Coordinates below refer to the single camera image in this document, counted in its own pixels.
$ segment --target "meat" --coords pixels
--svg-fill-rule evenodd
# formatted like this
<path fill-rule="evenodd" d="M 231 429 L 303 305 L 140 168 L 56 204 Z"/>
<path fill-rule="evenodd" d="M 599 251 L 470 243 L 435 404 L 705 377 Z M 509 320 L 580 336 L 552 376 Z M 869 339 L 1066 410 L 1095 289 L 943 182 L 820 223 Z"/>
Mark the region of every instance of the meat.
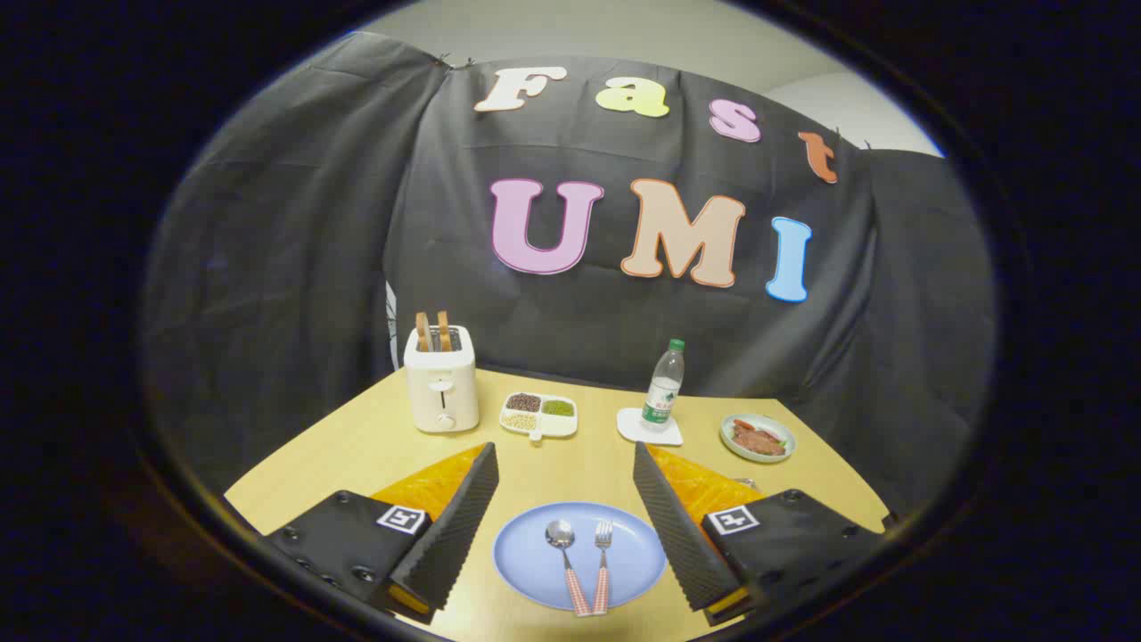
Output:
<path fill-rule="evenodd" d="M 758 455 L 784 455 L 780 441 L 764 431 L 758 431 L 745 422 L 734 422 L 733 441 Z"/>

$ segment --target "letter m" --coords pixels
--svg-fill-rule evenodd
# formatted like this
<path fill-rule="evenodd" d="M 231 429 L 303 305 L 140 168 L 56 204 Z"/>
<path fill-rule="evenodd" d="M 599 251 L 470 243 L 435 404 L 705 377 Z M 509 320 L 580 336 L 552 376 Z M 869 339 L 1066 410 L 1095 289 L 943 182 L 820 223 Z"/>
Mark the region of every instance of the letter m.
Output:
<path fill-rule="evenodd" d="M 703 285 L 733 285 L 736 281 L 733 245 L 745 205 L 728 196 L 713 196 L 690 222 L 681 195 L 672 184 L 639 178 L 630 184 L 630 189 L 641 200 L 641 211 L 634 249 L 622 260 L 623 271 L 645 277 L 661 274 L 662 262 L 657 259 L 661 243 L 674 278 L 686 273 L 701 250 L 702 260 L 689 276 Z"/>

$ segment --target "blue letter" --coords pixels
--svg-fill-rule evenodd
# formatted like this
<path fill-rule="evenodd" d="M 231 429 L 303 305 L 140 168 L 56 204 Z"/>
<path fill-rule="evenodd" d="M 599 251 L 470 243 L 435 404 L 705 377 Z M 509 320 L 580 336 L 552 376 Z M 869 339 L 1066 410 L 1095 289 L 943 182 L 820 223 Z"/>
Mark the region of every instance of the blue letter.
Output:
<path fill-rule="evenodd" d="M 772 298 L 792 302 L 808 298 L 804 289 L 804 245 L 812 228 L 803 222 L 778 216 L 772 219 L 777 230 L 777 273 L 764 284 Z"/>

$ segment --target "white wall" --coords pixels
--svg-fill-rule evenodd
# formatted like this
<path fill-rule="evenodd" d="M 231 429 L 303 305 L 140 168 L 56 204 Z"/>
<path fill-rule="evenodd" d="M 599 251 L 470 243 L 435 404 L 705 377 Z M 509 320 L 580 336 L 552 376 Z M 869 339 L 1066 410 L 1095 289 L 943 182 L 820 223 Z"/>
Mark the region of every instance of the white wall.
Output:
<path fill-rule="evenodd" d="M 851 72 L 798 80 L 764 92 L 791 109 L 840 128 L 850 143 L 876 149 L 907 149 L 942 156 L 939 147 L 896 103 Z"/>
<path fill-rule="evenodd" d="M 843 65 L 753 14 L 714 0 L 421 0 L 371 23 L 447 60 L 545 54 L 625 58 L 763 94 Z"/>

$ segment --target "black cloth backdrop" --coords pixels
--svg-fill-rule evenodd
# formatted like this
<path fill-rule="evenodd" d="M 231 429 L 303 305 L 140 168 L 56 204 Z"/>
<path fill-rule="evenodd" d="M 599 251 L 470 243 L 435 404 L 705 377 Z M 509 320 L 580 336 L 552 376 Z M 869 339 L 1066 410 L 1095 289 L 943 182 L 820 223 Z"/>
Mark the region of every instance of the black cloth backdrop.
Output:
<path fill-rule="evenodd" d="M 567 78 L 523 108 L 474 111 L 497 68 L 556 65 Z M 664 84 L 670 113 L 598 106 L 620 75 Z M 715 98 L 750 105 L 761 140 L 718 135 Z M 800 131 L 834 149 L 836 184 L 811 171 Z M 543 185 L 536 246 L 561 233 L 559 182 L 604 187 L 575 267 L 536 275 L 499 260 L 489 186 L 503 178 Z M 620 269 L 637 178 L 675 185 L 690 218 L 714 195 L 745 204 L 733 286 Z M 812 228 L 802 302 L 764 291 L 777 216 Z M 151 260 L 141 350 L 156 425 L 218 493 L 393 372 L 386 278 L 402 348 L 416 310 L 447 309 L 482 367 L 638 390 L 667 340 L 685 339 L 685 395 L 779 399 L 900 515 L 970 437 L 996 341 L 985 238 L 941 159 L 860 149 L 763 97 L 652 64 L 451 68 L 363 32 L 222 127 L 176 190 Z"/>

